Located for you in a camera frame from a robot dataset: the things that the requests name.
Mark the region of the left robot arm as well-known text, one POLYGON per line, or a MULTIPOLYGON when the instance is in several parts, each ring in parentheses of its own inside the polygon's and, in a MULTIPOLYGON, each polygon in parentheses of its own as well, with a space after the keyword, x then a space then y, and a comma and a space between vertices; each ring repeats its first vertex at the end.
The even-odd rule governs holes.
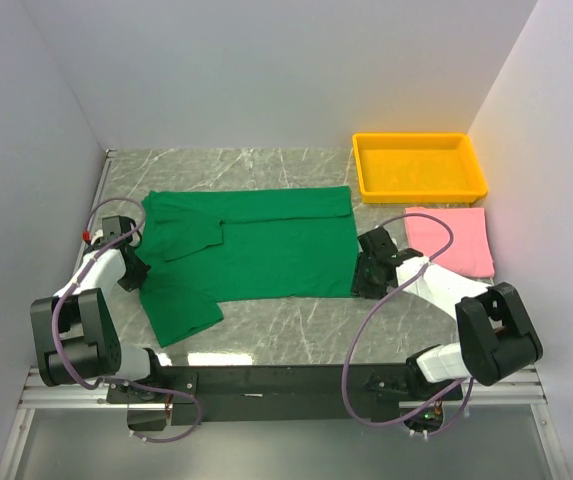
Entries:
POLYGON ((143 286, 150 266, 136 254, 141 234, 127 216, 110 216, 86 233, 80 268, 53 296, 31 304, 38 370, 49 387, 97 379, 150 382, 160 368, 149 348, 120 344, 106 297, 115 286, 143 286))

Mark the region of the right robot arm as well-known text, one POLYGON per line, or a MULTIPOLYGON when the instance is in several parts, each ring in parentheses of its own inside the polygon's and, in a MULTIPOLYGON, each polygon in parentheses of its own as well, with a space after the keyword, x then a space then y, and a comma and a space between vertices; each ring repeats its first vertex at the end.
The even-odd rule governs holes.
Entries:
POLYGON ((487 285, 456 274, 419 251, 400 250, 378 227, 358 237, 351 293, 382 300, 395 289, 438 308, 457 324, 458 340, 407 358, 404 382, 415 398, 428 398, 449 382, 472 378, 492 386, 543 357, 527 309, 509 283, 487 285))

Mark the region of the green t shirt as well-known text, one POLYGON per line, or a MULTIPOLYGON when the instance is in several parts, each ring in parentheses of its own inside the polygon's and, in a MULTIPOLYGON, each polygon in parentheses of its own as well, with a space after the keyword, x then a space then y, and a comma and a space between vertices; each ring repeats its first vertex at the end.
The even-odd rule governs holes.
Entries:
POLYGON ((358 256, 347 186, 150 192, 139 298, 158 344, 221 322, 223 302, 348 298, 358 256))

